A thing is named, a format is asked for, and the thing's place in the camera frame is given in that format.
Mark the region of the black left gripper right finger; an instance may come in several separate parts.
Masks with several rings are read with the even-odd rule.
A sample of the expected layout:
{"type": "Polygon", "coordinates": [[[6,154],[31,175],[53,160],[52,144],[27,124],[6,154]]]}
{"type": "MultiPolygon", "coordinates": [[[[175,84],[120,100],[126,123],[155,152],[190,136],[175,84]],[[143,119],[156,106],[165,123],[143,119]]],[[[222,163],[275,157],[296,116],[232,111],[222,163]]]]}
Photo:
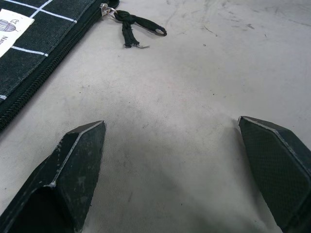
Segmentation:
{"type": "Polygon", "coordinates": [[[311,151],[289,129],[241,116],[242,134],[255,182],[284,233],[311,231],[311,151]]]}

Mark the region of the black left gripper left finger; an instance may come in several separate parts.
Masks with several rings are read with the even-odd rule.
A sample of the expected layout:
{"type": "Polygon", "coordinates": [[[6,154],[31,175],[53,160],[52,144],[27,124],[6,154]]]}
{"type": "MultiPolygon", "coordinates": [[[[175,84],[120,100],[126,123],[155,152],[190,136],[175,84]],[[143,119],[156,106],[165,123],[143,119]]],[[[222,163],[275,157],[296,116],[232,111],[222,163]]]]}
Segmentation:
{"type": "Polygon", "coordinates": [[[105,122],[67,132],[0,216],[2,233],[80,233],[101,169],[105,122]]]}

